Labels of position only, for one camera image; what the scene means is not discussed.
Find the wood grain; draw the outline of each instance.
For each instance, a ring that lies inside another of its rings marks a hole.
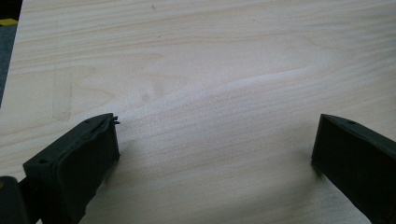
[[[113,112],[81,223],[369,223],[310,155],[321,113],[395,140],[395,71],[394,1],[25,0],[0,175]]]

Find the gray floor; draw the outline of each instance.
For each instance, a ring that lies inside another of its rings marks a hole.
[[[0,106],[3,99],[4,87],[6,86],[9,60],[14,47],[17,25],[0,26]]]

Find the wooden table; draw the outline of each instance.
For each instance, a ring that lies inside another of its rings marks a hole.
[[[113,112],[81,223],[369,223],[310,166],[321,113],[396,139],[394,1],[25,0],[0,175]]]

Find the black plastic object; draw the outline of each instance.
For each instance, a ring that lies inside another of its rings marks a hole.
[[[27,161],[26,178],[18,188],[15,183],[11,187],[15,192],[3,197],[0,189],[2,203],[18,200],[20,208],[11,213],[2,209],[0,223],[23,223],[15,215],[27,217],[26,223],[40,218],[43,224],[79,223],[107,168],[120,158],[116,120],[113,114],[86,119]]]
[[[17,179],[0,177],[0,223],[30,224]]]
[[[312,163],[372,223],[396,223],[396,143],[359,123],[321,115]]]

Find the light wood surface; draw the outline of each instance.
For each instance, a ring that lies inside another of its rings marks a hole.
[[[321,113],[395,140],[395,71],[395,1],[25,0],[0,175],[113,112],[83,224],[369,223],[310,156]]]

